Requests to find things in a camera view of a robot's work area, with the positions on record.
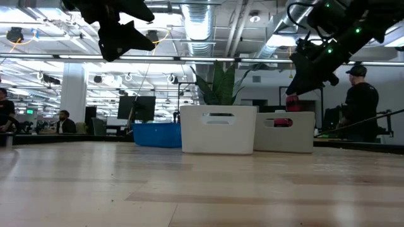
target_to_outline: ceiling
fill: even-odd
[[[228,0],[215,7],[213,21],[214,36],[210,40],[214,44],[213,56],[222,57],[225,53],[227,39],[230,35],[230,23],[237,1]],[[254,1],[251,11],[257,11],[260,17],[258,22],[246,21],[242,31],[242,41],[239,42],[236,55],[253,54],[266,43],[266,28],[270,17],[285,10],[285,0]],[[12,6],[0,7],[0,53],[20,54],[83,54],[100,55],[98,48],[99,24],[92,25],[84,22],[79,12],[63,12],[60,9],[41,9],[41,14],[31,9],[21,9]],[[186,31],[183,26],[182,15],[155,13],[153,23],[137,20],[131,16],[121,14],[121,23],[134,20],[135,28],[146,33],[156,30],[162,40],[154,52],[130,50],[126,55],[160,55],[160,56],[187,56],[188,46]],[[12,26],[22,27],[24,35],[23,44],[14,47],[6,39],[6,33]],[[287,58],[293,47],[278,49],[275,55],[278,58]],[[389,61],[397,56],[394,48],[368,47],[363,48],[354,55],[353,61]],[[1,79],[8,86],[23,86],[24,89],[14,89],[11,97],[18,101],[21,110],[24,108],[42,109],[40,113],[53,115],[59,110],[61,86],[49,85],[41,81],[41,74],[47,74],[62,82],[63,62],[56,61],[25,61],[21,59],[0,59]],[[169,116],[177,108],[177,89],[168,80],[170,75],[177,76],[180,82],[194,82],[194,76],[188,65],[183,64],[146,64],[146,63],[109,63],[84,62],[88,73],[87,105],[97,105],[100,115],[114,116],[117,112],[117,90],[108,90],[120,87],[130,95],[156,95],[160,103],[158,111]],[[94,77],[102,76],[103,83],[95,83]],[[181,96],[181,105],[198,104],[198,93],[194,85],[188,86]]]

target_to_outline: person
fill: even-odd
[[[69,117],[70,113],[67,110],[60,111],[59,121],[56,124],[56,133],[76,133],[76,124]]]
[[[14,103],[7,100],[7,90],[0,88],[0,114],[4,114],[15,118]],[[5,116],[0,116],[0,131],[7,132],[12,129],[12,121],[8,120]]]
[[[343,112],[339,127],[352,125],[354,123],[376,117],[377,105],[379,103],[379,93],[369,83],[365,77],[367,69],[364,66],[356,65],[347,71],[352,87],[348,90],[346,110]],[[347,139],[358,142],[372,143],[377,136],[377,120],[372,120],[363,124],[358,124],[346,128],[343,133]]]

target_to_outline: wooden table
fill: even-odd
[[[2,227],[404,226],[404,157],[182,154],[133,143],[0,150]]]

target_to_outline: black shirt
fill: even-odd
[[[7,116],[15,114],[14,103],[10,100],[0,101],[0,114],[5,114]],[[7,118],[0,116],[0,125],[6,124],[7,121]]]
[[[347,110],[344,117],[349,120],[349,124],[354,124],[376,116],[379,93],[372,85],[359,83],[348,90],[345,103],[347,104]],[[347,129],[347,133],[376,136],[377,128],[377,120],[373,120],[353,126]]]

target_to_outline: potted plant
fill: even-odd
[[[196,75],[206,105],[181,107],[182,151],[185,153],[252,154],[256,107],[233,106],[243,80],[235,82],[235,65],[226,71],[215,62],[212,84]]]

